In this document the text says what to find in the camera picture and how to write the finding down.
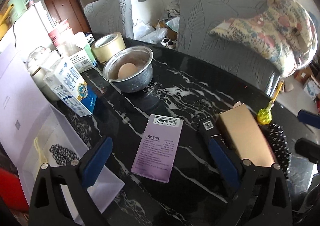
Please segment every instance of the packing tape roll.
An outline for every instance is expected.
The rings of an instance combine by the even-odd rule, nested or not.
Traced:
[[[109,61],[110,58],[123,49],[125,49],[125,44],[120,32],[105,35],[92,46],[93,53],[101,63]]]

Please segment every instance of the brown egg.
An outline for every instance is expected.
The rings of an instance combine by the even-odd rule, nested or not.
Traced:
[[[138,71],[138,68],[134,64],[126,63],[120,67],[118,72],[118,78],[119,79],[127,78],[135,74],[137,71]]]

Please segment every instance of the barcode label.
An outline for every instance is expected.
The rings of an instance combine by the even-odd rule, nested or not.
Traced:
[[[170,127],[178,127],[181,119],[156,115],[153,124],[166,125]]]
[[[210,120],[208,120],[208,121],[206,121],[205,123],[202,123],[202,124],[203,124],[205,130],[209,130],[209,129],[214,128],[213,124],[212,124],[212,122]]]
[[[86,64],[88,64],[88,63],[89,63],[89,60],[88,60],[88,59],[81,61],[81,64],[82,64],[82,65],[86,65]]]

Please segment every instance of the purple box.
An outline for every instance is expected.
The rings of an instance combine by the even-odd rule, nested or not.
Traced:
[[[183,120],[150,115],[131,172],[168,183]]]

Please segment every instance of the gray sofa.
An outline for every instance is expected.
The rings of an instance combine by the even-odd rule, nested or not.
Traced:
[[[267,8],[267,0],[179,0],[176,49],[222,68],[272,95],[279,71],[246,46],[208,32],[232,17],[250,18]]]
[[[93,33],[120,32],[124,38],[134,38],[131,0],[98,0],[84,7]]]

